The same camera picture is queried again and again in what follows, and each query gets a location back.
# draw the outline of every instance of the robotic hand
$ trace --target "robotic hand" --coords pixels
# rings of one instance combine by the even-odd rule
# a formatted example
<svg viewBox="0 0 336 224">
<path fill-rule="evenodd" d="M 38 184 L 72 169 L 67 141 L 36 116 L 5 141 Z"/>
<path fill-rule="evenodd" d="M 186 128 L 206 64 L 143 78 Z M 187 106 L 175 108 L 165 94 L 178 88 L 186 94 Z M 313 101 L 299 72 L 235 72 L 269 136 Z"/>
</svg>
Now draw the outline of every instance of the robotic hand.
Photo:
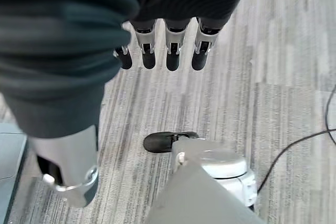
<svg viewBox="0 0 336 224">
<path fill-rule="evenodd" d="M 173 71 L 188 22 L 198 17 L 192 66 L 201 70 L 238 1 L 0 0 L 0 91 L 43 181 L 75 207 L 95 196 L 104 84 L 132 66 L 122 23 L 131 21 L 143 63 L 153 68 L 155 21 L 164 18 Z"/>
</svg>

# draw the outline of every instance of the gray panel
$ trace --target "gray panel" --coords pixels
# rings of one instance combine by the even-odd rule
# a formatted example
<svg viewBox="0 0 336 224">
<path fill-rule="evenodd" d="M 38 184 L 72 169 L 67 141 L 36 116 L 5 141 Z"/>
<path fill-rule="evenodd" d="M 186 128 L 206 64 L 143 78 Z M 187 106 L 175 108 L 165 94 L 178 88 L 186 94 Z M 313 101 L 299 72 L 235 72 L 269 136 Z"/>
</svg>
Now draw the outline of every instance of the gray panel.
<svg viewBox="0 0 336 224">
<path fill-rule="evenodd" d="M 11 124 L 0 124 L 0 224 L 4 223 L 18 178 L 26 136 Z"/>
</svg>

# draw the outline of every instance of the floor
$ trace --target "floor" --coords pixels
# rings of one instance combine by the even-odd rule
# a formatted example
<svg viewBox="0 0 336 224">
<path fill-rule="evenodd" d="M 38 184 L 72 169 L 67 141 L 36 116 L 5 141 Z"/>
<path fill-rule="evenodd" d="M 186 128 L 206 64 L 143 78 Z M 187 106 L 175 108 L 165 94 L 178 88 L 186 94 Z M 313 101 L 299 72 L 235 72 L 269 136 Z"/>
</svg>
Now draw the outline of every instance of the floor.
<svg viewBox="0 0 336 224">
<path fill-rule="evenodd" d="M 169 154 L 142 148 L 152 132 L 221 141 L 249 158 L 260 182 L 282 148 L 324 130 L 336 83 L 336 0 L 242 0 L 200 72 L 191 68 L 196 21 L 176 72 L 165 68 L 163 30 L 160 21 L 153 70 L 143 68 L 133 39 L 133 67 L 107 84 L 94 202 L 69 208 L 41 183 L 29 151 L 8 223 L 142 223 L 169 167 Z M 336 127 L 336 100 L 331 110 Z M 0 119 L 13 120 L 4 105 Z M 336 223 L 335 159 L 326 135 L 293 147 L 259 195 L 257 214 L 267 223 Z"/>
</svg>

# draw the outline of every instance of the black cable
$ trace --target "black cable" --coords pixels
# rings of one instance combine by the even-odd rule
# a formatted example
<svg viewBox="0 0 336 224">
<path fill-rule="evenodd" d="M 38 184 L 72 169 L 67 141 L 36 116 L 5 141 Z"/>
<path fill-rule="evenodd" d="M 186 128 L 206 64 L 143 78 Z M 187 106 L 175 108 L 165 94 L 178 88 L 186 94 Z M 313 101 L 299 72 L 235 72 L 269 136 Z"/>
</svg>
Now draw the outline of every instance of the black cable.
<svg viewBox="0 0 336 224">
<path fill-rule="evenodd" d="M 329 99 L 328 99 L 328 102 L 327 102 L 327 106 L 326 106 L 326 113 L 325 113 L 325 115 L 324 115 L 324 122 L 325 122 L 325 126 L 326 126 L 327 130 L 325 130 L 325 131 L 321 131 L 321 132 L 319 132 L 319 133 L 312 134 L 312 135 L 310 135 L 310 136 L 306 136 L 306 137 L 304 137 L 304 138 L 301 138 L 301 139 L 299 139 L 299 140 L 297 140 L 297 141 L 295 141 L 295 142 L 289 144 L 286 148 L 284 148 L 284 149 L 283 149 L 283 150 L 276 156 L 276 158 L 273 160 L 273 162 L 272 162 L 272 164 L 271 164 L 271 166 L 270 166 L 270 168 L 269 168 L 269 170 L 268 170 L 268 172 L 267 172 L 267 174 L 266 174 L 264 180 L 261 182 L 261 184 L 260 184 L 260 186 L 259 186 L 259 188 L 258 188 L 258 193 L 260 193 L 261 190 L 263 189 L 263 187 L 265 186 L 265 184 L 266 184 L 266 182 L 267 182 L 267 180 L 268 180 L 268 178 L 269 178 L 271 172 L 273 171 L 275 165 L 277 164 L 279 158 L 281 158 L 281 156 L 282 156 L 287 150 L 289 150 L 291 147 L 293 147 L 294 145 L 297 145 L 297 144 L 299 144 L 299 143 L 301 143 L 301 142 L 303 142 L 303 141 L 305 141 L 305 140 L 308 140 L 308 139 L 310 139 L 310 138 L 313 138 L 313 137 L 316 137 L 316 136 L 319 136 L 319 135 L 323 135 L 323 134 L 326 134 L 326 133 L 328 133 L 328 135 L 329 135 L 331 141 L 336 145 L 336 141 L 335 141 L 335 139 L 334 139 L 334 138 L 332 137 L 332 135 L 330 134 L 330 132 L 332 132 L 332 131 L 336 131 L 336 129 L 329 129 L 329 126 L 328 126 L 328 114 L 329 114 L 328 112 L 329 112 L 329 105 L 330 105 L 331 99 L 332 99 L 333 95 L 335 94 L 335 92 L 336 92 L 336 85 L 335 85 L 334 89 L 332 90 L 332 92 L 331 92 L 331 94 L 330 94 L 330 96 L 329 96 Z"/>
<path fill-rule="evenodd" d="M 325 128 L 327 130 L 329 129 L 329 123 L 328 123 L 329 105 L 330 105 L 330 102 L 331 102 L 332 97 L 334 96 L 335 92 L 336 92 L 336 85 L 335 85 L 334 89 L 331 91 L 331 94 L 330 94 L 329 99 L 327 101 L 326 113 L 324 114 L 324 124 L 325 124 L 325 126 L 326 126 Z M 330 140 L 334 143 L 334 145 L 336 145 L 336 141 L 333 138 L 333 136 L 330 134 L 330 132 L 328 132 L 328 135 L 329 135 Z"/>
</svg>

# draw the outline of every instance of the robotic finger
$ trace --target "robotic finger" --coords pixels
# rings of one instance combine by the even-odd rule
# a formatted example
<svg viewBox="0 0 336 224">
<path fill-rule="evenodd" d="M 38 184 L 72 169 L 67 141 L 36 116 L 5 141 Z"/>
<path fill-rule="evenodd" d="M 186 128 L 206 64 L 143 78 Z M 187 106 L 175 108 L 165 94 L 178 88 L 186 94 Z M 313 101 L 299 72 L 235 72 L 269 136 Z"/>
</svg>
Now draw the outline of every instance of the robotic finger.
<svg viewBox="0 0 336 224">
<path fill-rule="evenodd" d="M 165 35 L 167 46 L 166 66 L 170 71 L 175 71 L 180 65 L 180 52 L 183 46 L 185 31 L 189 22 L 190 19 L 165 19 Z"/>
<path fill-rule="evenodd" d="M 130 69 L 132 67 L 132 57 L 127 46 L 116 48 L 113 54 L 121 61 L 122 69 Z"/>
<path fill-rule="evenodd" d="M 155 23 L 156 19 L 145 22 L 131 21 L 141 48 L 143 65 L 147 69 L 155 67 Z"/>
<path fill-rule="evenodd" d="M 207 56 L 218 38 L 219 32 L 228 19 L 198 18 L 197 21 L 198 28 L 192 67 L 194 70 L 202 70 L 206 64 Z"/>
</svg>

